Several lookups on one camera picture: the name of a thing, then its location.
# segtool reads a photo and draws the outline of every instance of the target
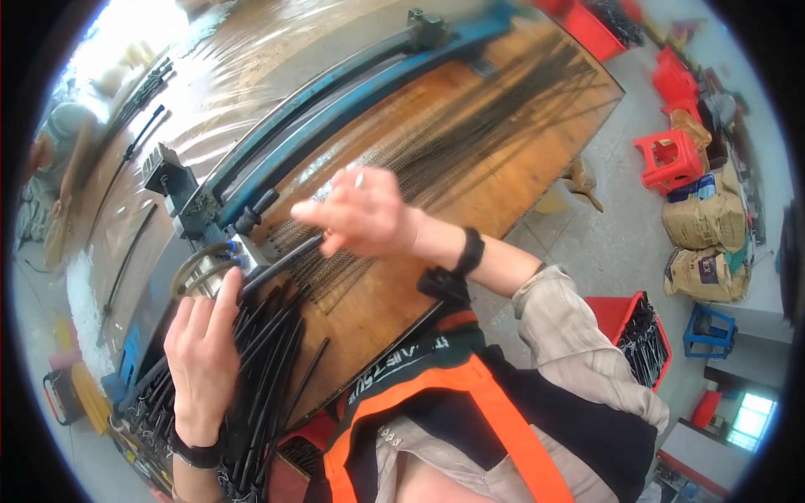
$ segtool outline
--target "white tile floor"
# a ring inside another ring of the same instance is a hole
[[[601,201],[605,212],[533,212],[506,240],[546,262],[564,266],[583,297],[630,297],[639,290],[648,292],[674,355],[657,393],[671,410],[672,425],[679,417],[690,418],[706,381],[705,361],[686,359],[682,346],[692,302],[686,296],[667,297],[663,292],[663,270],[672,249],[660,223],[663,198],[641,185],[638,176],[645,163],[632,145],[634,138],[670,127],[659,111],[663,103],[650,81],[656,53],[655,47],[643,47],[605,64],[625,96],[582,153],[592,170],[605,176],[598,180],[605,187]],[[472,294],[488,343],[500,344],[513,365],[529,365],[530,354],[517,336],[519,322],[511,302],[477,286],[472,287]],[[657,445],[666,435],[658,438]]]
[[[682,348],[682,333],[692,304],[686,297],[666,297],[663,293],[663,269],[671,252],[671,243],[659,220],[663,200],[640,184],[638,175],[643,161],[631,143],[633,138],[668,128],[648,77],[655,53],[655,48],[635,49],[605,65],[626,95],[583,153],[585,161],[606,177],[599,180],[601,186],[605,185],[601,198],[605,212],[532,213],[507,241],[548,263],[561,263],[583,296],[648,292],[674,352],[658,391],[671,409],[672,424],[680,416],[690,417],[704,392],[705,381],[704,360],[686,359]],[[31,382],[43,415],[52,424],[54,440],[94,500],[111,501],[114,495],[115,501],[150,501],[145,484],[111,440],[97,437],[86,419],[72,427],[62,427],[52,419],[39,390],[42,376],[50,370],[47,355],[56,351],[52,335],[55,316],[68,313],[62,302],[66,297],[64,281],[33,271],[24,258],[33,264],[42,263],[41,245],[27,244],[21,250],[14,268],[14,288]],[[530,365],[530,354],[517,336],[519,322],[514,319],[511,302],[477,286],[471,286],[471,294],[488,342],[500,344],[515,366]],[[63,312],[57,313],[51,306]],[[663,439],[664,436],[658,439],[658,445]]]
[[[66,286],[59,274],[36,272],[25,259],[39,267],[41,243],[26,243],[15,258],[14,303],[31,386],[53,441],[92,501],[153,501],[148,487],[112,439],[98,436],[87,418],[63,427],[53,417],[42,390],[42,378],[51,371],[47,358],[57,353],[53,333],[56,317],[69,317]]]

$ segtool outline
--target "wrist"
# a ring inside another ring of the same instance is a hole
[[[430,219],[430,217],[422,209],[414,208],[413,206],[406,206],[403,211],[405,212],[403,221],[405,221],[406,224],[405,230],[402,233],[404,238],[400,251],[417,256],[418,243],[421,241],[420,236],[422,229],[423,226],[427,224],[427,220]]]
[[[176,416],[176,435],[188,447],[212,447],[218,442],[221,421],[186,420]]]

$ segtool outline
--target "black wristband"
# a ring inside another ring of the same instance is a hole
[[[200,470],[218,468],[223,460],[220,436],[216,444],[211,447],[189,447],[174,430],[171,435],[170,449],[174,456],[180,457],[188,465]]]
[[[456,269],[452,270],[452,275],[458,278],[466,278],[480,264],[484,257],[486,243],[481,240],[481,233],[472,227],[464,227],[464,234],[467,241],[464,244],[464,251],[458,257]]]

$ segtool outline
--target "right hand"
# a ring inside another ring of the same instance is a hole
[[[325,257],[340,248],[360,256],[409,253],[423,215],[403,202],[394,173],[376,167],[340,170],[323,203],[306,200],[291,208],[295,220],[326,229]]]

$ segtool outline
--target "orange apron strap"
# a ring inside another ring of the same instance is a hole
[[[476,355],[472,355],[461,367],[426,370],[417,378],[400,383],[358,404],[353,424],[324,454],[324,473],[329,480],[334,502],[357,503],[352,481],[344,468],[354,423],[359,418],[396,406],[426,388],[468,391],[503,447],[509,452],[537,503],[573,502],[573,495],[551,456]]]
[[[572,503],[573,494],[551,455],[500,386],[469,391],[489,425],[511,456],[537,503]]]
[[[349,479],[346,468],[338,470],[328,478],[333,503],[357,503],[355,488]]]

